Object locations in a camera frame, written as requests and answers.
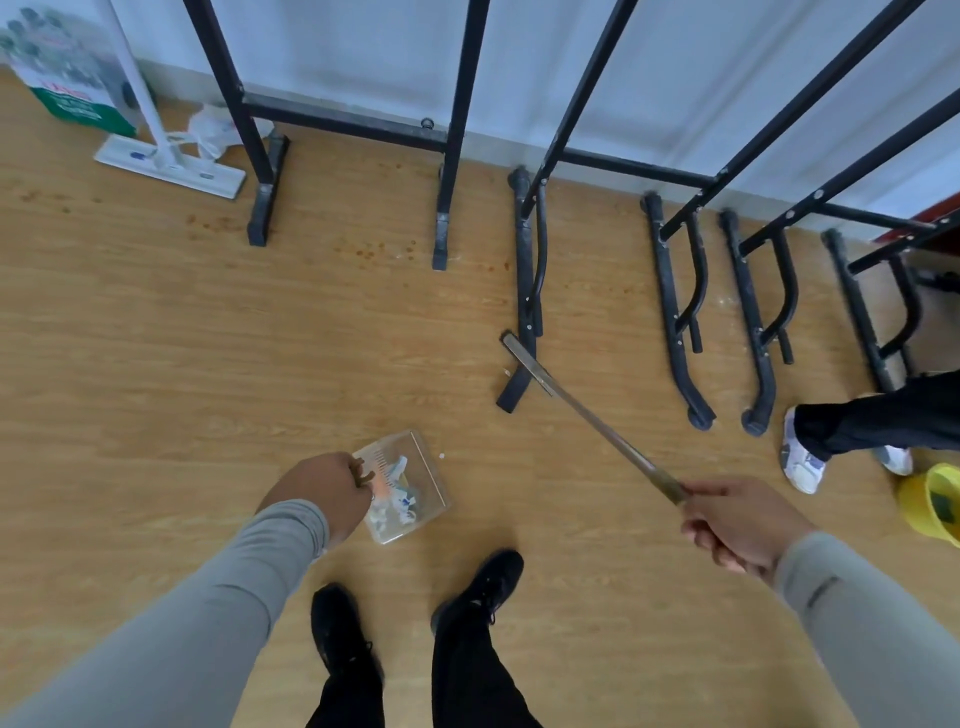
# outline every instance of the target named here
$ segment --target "white flat mop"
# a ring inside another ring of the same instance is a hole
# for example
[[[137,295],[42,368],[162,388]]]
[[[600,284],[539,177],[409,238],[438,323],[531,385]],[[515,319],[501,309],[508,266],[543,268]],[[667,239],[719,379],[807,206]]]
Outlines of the white flat mop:
[[[168,134],[164,131],[163,122],[160,121],[154,100],[136,67],[133,52],[113,4],[110,0],[97,0],[97,10],[107,26],[107,33],[117,58],[124,73],[127,74],[127,80],[133,88],[133,95],[136,96],[137,104],[147,120],[147,126],[156,144],[111,134],[93,158],[103,164],[120,167],[157,180],[193,187],[211,195],[230,199],[236,197],[247,173],[242,169],[217,164],[213,159],[197,158],[183,153],[180,145],[196,139],[187,134]]]

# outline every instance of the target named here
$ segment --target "person's leg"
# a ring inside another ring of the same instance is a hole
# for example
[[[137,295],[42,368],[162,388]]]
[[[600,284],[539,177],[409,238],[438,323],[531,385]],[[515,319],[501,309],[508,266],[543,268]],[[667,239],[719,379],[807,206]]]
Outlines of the person's leg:
[[[905,475],[917,447],[960,449],[960,371],[911,379],[890,394],[787,410],[780,464],[798,490],[813,494],[833,455],[872,449]]]
[[[493,615],[522,573],[520,554],[495,552],[430,620],[434,728],[540,728],[490,639]]]
[[[340,584],[316,592],[310,626],[330,676],[306,728],[383,728],[383,678],[350,593]]]

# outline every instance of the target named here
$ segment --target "gray long-sleeve shirt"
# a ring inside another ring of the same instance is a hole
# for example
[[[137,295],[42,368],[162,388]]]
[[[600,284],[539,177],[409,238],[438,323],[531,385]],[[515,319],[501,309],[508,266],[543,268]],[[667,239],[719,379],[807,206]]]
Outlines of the gray long-sleeve shirt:
[[[287,597],[327,539],[312,503],[270,506],[0,725],[226,728]],[[863,728],[956,722],[960,644],[892,579],[814,533],[784,554],[775,588]]]

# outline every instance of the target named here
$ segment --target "yellow bucket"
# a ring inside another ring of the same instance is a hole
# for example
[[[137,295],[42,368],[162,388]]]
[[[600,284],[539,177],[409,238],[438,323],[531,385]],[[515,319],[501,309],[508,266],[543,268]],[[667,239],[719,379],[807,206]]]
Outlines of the yellow bucket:
[[[915,531],[960,548],[960,468],[941,463],[905,478],[897,503]]]

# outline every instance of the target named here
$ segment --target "person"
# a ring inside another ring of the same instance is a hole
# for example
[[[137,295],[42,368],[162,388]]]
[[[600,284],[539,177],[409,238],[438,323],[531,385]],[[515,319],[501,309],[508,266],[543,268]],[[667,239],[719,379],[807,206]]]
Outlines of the person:
[[[685,488],[682,532],[718,565],[773,587],[863,728],[955,722],[960,645],[913,597],[761,481]],[[363,519],[371,498],[348,454],[301,461],[223,551],[2,725],[226,728],[287,597]],[[540,726],[490,636],[522,571],[516,551],[497,551],[434,613],[436,728]],[[311,627],[330,675],[309,728],[383,726],[383,676],[345,587],[316,592]]]
[[[895,392],[786,412],[780,466],[801,493],[820,487],[833,455],[869,449],[891,473],[913,473],[910,448],[960,449],[960,370],[908,379]]]

